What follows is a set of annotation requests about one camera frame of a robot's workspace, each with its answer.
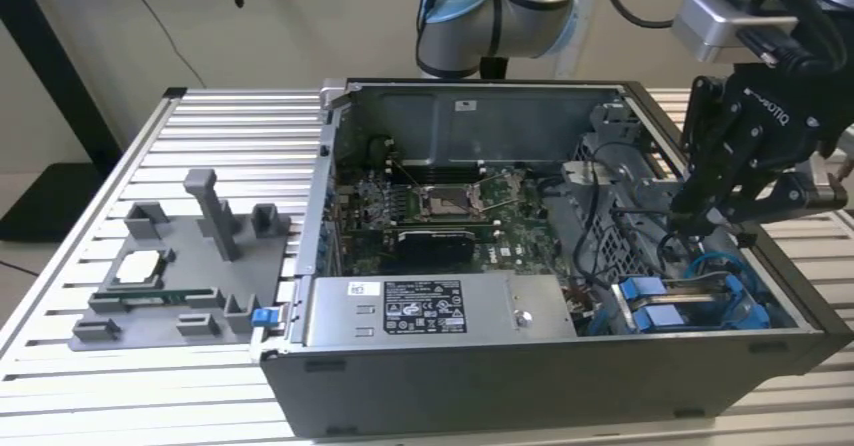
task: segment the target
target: blue cable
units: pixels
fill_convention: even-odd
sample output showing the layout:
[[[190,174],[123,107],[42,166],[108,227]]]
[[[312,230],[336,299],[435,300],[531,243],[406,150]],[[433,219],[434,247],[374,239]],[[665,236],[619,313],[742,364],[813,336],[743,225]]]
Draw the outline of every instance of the blue cable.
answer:
[[[721,251],[713,251],[710,253],[703,254],[699,258],[697,258],[694,260],[694,262],[691,263],[691,265],[689,266],[689,269],[685,271],[685,277],[686,278],[691,278],[694,277],[695,270],[697,267],[703,264],[703,261],[709,260],[709,259],[726,259],[730,263],[733,263],[735,266],[738,266],[738,268],[741,269],[742,273],[747,274],[747,276],[750,277],[750,283],[751,283],[751,293],[755,293],[757,288],[759,287],[759,277],[757,275],[757,272],[753,270],[751,267],[749,267],[741,259],[738,259],[738,257],[735,257],[735,255],[730,254],[730,253],[723,253]]]

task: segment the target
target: barcode sticker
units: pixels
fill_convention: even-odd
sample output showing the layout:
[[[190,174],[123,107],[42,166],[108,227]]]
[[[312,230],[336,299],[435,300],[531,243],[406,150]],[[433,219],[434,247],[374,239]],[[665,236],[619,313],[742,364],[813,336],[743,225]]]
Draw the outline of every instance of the barcode sticker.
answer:
[[[350,296],[379,296],[382,283],[352,281],[347,288]]]

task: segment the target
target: floor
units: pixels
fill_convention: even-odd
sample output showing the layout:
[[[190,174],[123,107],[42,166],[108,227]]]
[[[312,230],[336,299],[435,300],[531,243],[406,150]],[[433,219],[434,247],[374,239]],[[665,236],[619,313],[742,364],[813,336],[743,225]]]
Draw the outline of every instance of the floor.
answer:
[[[6,214],[24,193],[38,174],[0,174],[0,216]],[[48,263],[58,244],[23,244],[0,241],[0,260],[31,271],[40,272]],[[0,326],[15,311],[35,278],[0,265]]]

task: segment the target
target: gray post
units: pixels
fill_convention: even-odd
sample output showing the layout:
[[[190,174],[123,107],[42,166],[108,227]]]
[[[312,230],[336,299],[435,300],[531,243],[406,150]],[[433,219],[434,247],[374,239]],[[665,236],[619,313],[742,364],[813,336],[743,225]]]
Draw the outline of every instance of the gray post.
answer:
[[[231,234],[231,225],[214,191],[216,173],[212,169],[191,169],[184,178],[184,189],[199,201],[202,215],[211,226],[211,236],[223,261],[240,257],[240,250]]]

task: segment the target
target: green circuit board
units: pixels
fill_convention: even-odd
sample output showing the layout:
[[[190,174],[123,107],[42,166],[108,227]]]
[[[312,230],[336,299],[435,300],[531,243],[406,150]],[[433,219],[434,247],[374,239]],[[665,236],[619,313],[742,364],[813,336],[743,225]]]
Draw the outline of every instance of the green circuit board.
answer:
[[[471,263],[431,272],[513,270],[521,275],[555,274],[569,268],[549,224],[537,181],[513,168],[486,168],[471,184],[395,185],[376,177],[360,181],[339,201],[344,272],[390,274],[395,235],[410,230],[463,231],[477,238]]]

